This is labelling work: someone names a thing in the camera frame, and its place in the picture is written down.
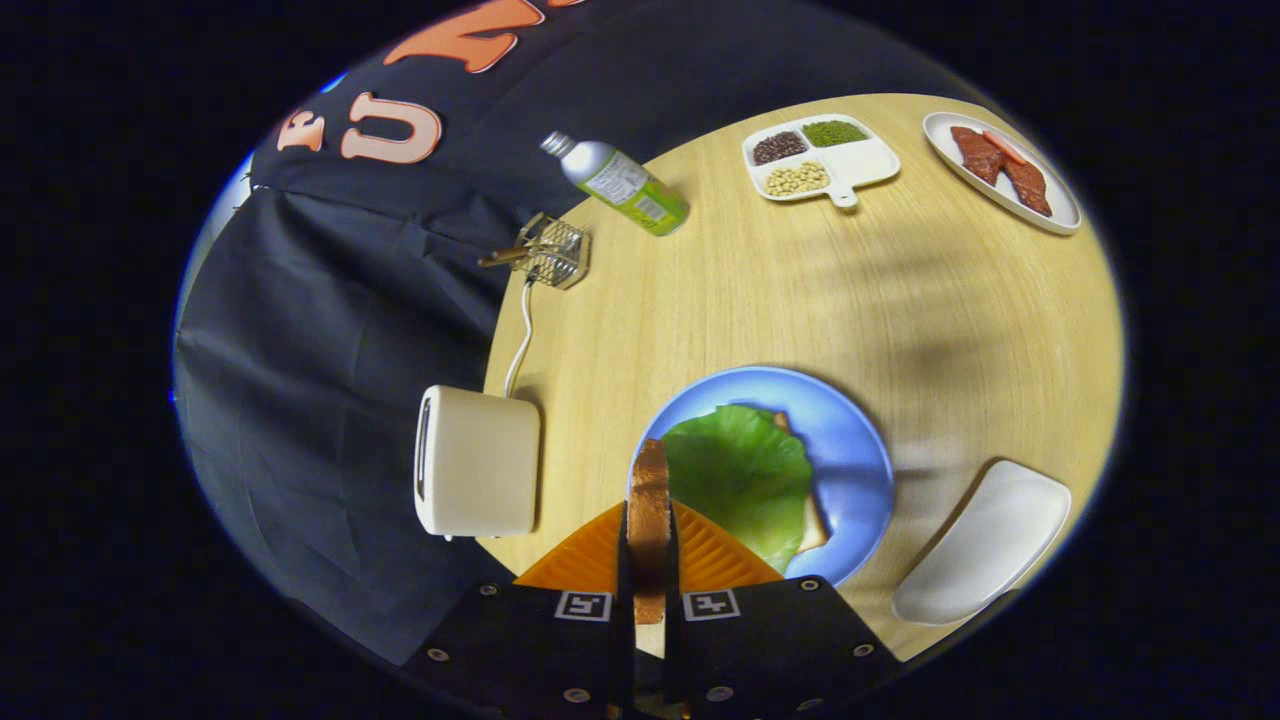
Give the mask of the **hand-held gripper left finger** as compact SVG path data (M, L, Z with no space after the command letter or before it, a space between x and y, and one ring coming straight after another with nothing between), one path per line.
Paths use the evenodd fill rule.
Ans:
M417 687L483 719L622 719L634 703L627 510L611 524L612 591L485 580L403 665Z

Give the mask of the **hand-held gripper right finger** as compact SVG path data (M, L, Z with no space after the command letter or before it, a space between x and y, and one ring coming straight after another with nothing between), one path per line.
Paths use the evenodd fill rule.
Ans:
M691 719L833 719L906 671L819 575L681 588L676 520L666 570L666 698Z

